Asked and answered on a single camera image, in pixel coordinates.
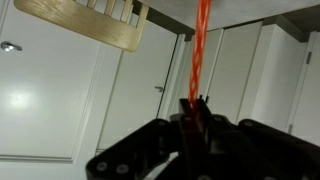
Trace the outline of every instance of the door handle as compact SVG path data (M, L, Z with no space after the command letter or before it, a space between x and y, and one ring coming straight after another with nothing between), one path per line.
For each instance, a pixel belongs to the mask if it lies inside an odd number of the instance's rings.
M22 51L21 46L12 44L8 41L3 41L0 46L1 46L1 49L4 51L11 51L11 50Z
M154 87L155 89L158 89L159 92L163 92L164 91L164 88L161 87L161 86L156 86Z

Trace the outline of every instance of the black plastic part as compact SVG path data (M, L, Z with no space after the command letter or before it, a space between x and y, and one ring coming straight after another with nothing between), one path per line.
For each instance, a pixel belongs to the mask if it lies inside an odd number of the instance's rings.
M233 125L202 99L180 105L170 122L155 119L92 159L88 179L142 180L179 152L157 180L320 180L319 147L253 120Z
M287 180L320 180L320 148L279 130L246 119L237 127Z
M209 103L209 99L210 99L210 96L207 96L206 97L206 100L204 101L206 104L208 104Z
M168 121L155 119L93 158L86 167L88 180L144 179L169 158L164 140L169 125ZM105 163L107 168L99 170L100 163ZM119 171L121 165L127 167L127 172Z

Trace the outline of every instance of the white wall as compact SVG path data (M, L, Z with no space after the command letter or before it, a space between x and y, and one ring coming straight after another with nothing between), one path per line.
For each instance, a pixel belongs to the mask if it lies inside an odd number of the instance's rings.
M306 46L277 25L263 27L239 118L286 129Z

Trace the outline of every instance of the black mechanism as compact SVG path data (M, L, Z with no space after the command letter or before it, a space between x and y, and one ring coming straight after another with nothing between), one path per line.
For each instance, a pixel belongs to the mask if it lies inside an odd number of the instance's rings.
M88 180L142 180L179 155L156 180L320 180L320 148L253 120L233 125L202 99L181 99L170 122L152 120L87 167Z

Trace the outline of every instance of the white cabinet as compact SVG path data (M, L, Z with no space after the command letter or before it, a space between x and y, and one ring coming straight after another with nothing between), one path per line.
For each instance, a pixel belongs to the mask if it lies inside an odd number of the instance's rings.
M207 34L199 94L209 97L213 113L224 114L232 122L240 109L261 26L257 22ZM173 113L178 113L178 100L188 97L193 41L189 46Z
M208 92L208 107L235 123L262 22L226 29Z
M263 26L239 120L252 118L286 131L306 47L277 25Z
M84 180L121 51L20 12L13 0L1 10L0 42L23 50L0 50L0 179Z
M285 131L307 43L277 25L262 26L261 22L225 29L221 42L219 31L208 33L215 38L207 40L199 94L209 97L212 113L226 115L233 123L251 118ZM186 50L189 58L174 113L178 99L188 95L191 49Z
M149 21L136 52L123 52L98 149L157 117L177 35Z
M320 146L320 33L316 34L310 64L304 76L302 91L293 122L293 135Z

